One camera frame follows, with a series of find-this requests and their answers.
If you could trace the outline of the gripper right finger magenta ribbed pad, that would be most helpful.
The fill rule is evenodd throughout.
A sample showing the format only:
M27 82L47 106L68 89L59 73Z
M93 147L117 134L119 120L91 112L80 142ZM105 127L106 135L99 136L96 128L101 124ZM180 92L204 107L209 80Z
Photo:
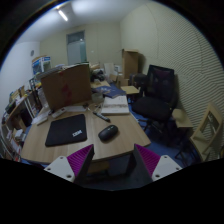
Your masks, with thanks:
M143 165L146 173L153 181L157 181L182 169L182 167L168 155L159 156L138 144L134 145L133 154L136 161Z

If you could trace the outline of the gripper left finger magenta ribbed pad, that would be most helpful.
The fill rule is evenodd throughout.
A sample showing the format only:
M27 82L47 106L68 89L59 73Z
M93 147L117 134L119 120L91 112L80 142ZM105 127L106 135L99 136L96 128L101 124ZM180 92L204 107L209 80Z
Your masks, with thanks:
M67 157L59 156L45 168L45 171L69 182L80 183L87 174L93 156L94 145L91 144Z

